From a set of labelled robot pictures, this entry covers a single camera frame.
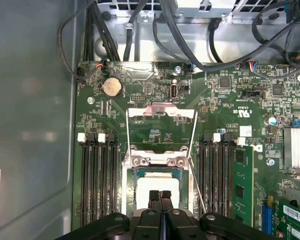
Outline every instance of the power cable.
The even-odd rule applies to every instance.
[[[128,23],[133,24],[136,21],[138,14],[142,11],[142,9],[144,9],[144,7],[146,6],[147,3],[148,3],[148,0],[140,1],[140,3],[137,5],[136,9],[133,11]],[[126,30],[126,44],[125,44],[125,49],[124,49],[124,54],[123,54],[123,61],[129,61],[133,35],[134,35],[134,32],[132,29]]]

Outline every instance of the black tool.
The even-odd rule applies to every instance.
[[[56,240],[208,240],[213,235],[234,240],[276,239],[217,213],[196,220],[187,209],[173,208],[170,197],[170,191],[150,191],[149,208],[138,209],[131,219],[112,213]]]

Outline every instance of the capacitor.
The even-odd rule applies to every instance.
[[[226,132],[227,132],[227,130],[225,128],[218,129],[218,133],[220,133],[221,135],[225,134]]]
[[[277,119],[273,116],[267,117],[264,121],[266,126],[274,126],[277,123]]]

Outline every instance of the heatsink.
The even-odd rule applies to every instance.
[[[300,169],[300,128],[285,128],[284,137],[284,166]]]

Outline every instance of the mounting hole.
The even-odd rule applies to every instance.
[[[276,20],[279,17],[280,17],[280,14],[275,12],[275,13],[272,13],[271,15],[269,15],[268,19],[269,20]]]
[[[264,22],[264,21],[262,20],[261,17],[259,17],[259,18],[256,20],[256,24],[257,24],[257,25],[262,25],[263,22]]]
[[[122,221],[124,218],[122,216],[117,216],[114,218],[115,221]]]

